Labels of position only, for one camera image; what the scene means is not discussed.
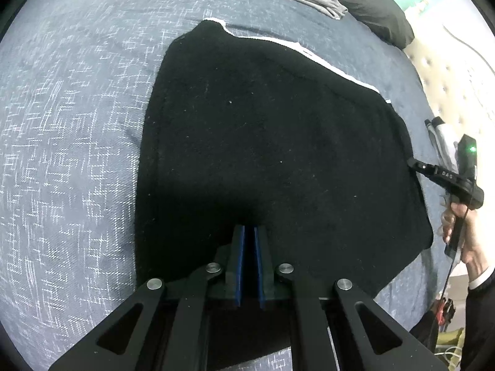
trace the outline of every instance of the bed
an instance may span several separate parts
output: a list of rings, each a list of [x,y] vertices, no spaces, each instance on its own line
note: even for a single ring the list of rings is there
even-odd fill
[[[35,371],[136,288],[144,113],[167,47],[208,17],[236,36],[298,42],[375,86],[415,157],[437,162],[414,65],[352,15],[336,21],[291,0],[29,0],[0,44],[0,322]],[[436,230],[442,190],[420,182]],[[435,239],[375,298],[407,329],[445,282],[443,250]],[[232,370],[256,364],[291,369],[290,350]]]

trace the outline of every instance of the person's hand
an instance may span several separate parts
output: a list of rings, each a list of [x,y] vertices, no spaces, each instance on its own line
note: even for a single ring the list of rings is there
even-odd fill
[[[449,243],[454,230],[455,215],[463,218],[467,206],[451,203],[441,217],[442,235],[444,242]],[[461,236],[461,261],[466,264],[469,280],[473,281],[489,267],[487,259],[488,244],[485,238],[478,232],[479,218],[476,210],[468,211],[463,233]]]

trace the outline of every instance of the black sleeve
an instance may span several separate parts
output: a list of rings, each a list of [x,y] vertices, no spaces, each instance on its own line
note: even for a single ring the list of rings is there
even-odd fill
[[[410,330],[410,334],[418,339],[432,353],[438,339],[438,321],[433,311],[428,311],[421,320]]]
[[[462,371],[486,371],[495,364],[495,272],[466,300]]]

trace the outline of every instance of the headboard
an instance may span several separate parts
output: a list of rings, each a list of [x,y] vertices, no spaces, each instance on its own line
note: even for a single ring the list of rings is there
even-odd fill
[[[404,52],[419,74],[433,114],[451,124],[459,139],[468,134],[477,141],[478,185],[485,194],[479,209],[480,232],[490,236],[490,220],[495,215],[495,181],[491,177],[495,171],[495,74],[486,60],[442,21],[419,15],[427,3],[424,0],[406,10],[416,37]]]

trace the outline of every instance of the white shirt cuff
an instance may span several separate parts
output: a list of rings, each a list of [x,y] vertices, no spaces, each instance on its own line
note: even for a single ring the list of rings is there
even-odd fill
[[[495,271],[495,266],[490,266],[486,271],[479,275],[476,279],[469,283],[469,289],[474,290],[476,287],[481,286]]]

